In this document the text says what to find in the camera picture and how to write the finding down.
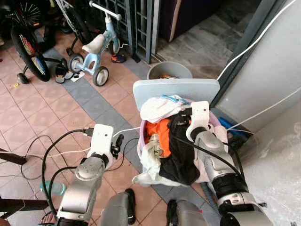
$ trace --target marble floor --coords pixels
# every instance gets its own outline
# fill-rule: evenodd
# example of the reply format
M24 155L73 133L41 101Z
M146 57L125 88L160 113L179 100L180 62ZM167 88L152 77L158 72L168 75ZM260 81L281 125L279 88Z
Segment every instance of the marble floor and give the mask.
M194 78L217 78L261 0L225 0L215 14L172 42L159 38L157 53L188 67Z

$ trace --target black cloth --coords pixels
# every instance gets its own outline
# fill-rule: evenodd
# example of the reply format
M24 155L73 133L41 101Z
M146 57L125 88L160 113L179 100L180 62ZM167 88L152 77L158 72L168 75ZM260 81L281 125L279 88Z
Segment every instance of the black cloth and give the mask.
M170 135L172 133L176 137L189 141L186 137L189 117L178 114L172 116L167 126L169 128L169 150L171 155L161 159L159 175L181 184L191 185L200 175L199 170L193 163L194 149Z

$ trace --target bicycle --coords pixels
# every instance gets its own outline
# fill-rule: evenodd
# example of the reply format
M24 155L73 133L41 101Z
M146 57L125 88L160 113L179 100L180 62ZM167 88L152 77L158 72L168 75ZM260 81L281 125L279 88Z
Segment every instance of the bicycle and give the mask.
M106 31L97 35L89 44L82 47L83 50L88 52L85 60L81 54L72 54L68 60L68 68L74 73L79 73L80 71L88 72L93 76L92 80L96 86L103 86L109 78L109 70L105 66L98 67L102 53L107 49L107 46L109 46L110 52L113 54L117 54L120 50L120 40L116 36L110 15L117 20L121 20L121 15L112 13L93 1L90 1L89 5L105 12ZM93 62L93 68L90 69L89 66Z
M75 40L72 43L72 46L67 49L68 55L71 55L72 49L79 39L83 45L88 44L92 40L91 33L89 32L87 25L80 16L80 13L75 9L69 2L66 0L55 0L56 4L60 8L63 16L66 18L66 21L70 28L75 33Z
M25 76L27 69L42 81L50 80L50 73L46 61L67 64L65 59L57 60L45 58L42 49L34 35L35 25L39 25L25 17L22 11L22 5L16 0L1 0L0 11L6 19L12 22L10 30L12 42L22 60L25 63L25 68L22 73L17 75L18 79L23 84L28 84L29 80Z

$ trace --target wall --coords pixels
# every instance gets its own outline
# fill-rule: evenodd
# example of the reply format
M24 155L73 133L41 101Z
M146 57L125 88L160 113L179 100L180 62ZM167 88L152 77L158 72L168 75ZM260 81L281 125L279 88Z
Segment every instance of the wall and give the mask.
M274 225L300 226L301 102L259 130L240 156L249 190L268 204L265 211Z
M240 122L301 87L301 1L297 0L270 27L225 92L218 110ZM246 122L258 131L301 99L301 92Z

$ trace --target metal gate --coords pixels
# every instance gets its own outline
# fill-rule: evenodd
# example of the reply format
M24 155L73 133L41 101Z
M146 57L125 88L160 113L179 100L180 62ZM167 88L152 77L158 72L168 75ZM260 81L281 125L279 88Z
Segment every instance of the metal gate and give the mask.
M118 36L129 44L131 54L136 54L149 64L151 62L154 0L97 0L96 2L116 14L121 14L120 21L112 17ZM102 11L99 13L101 13L101 18L105 17Z

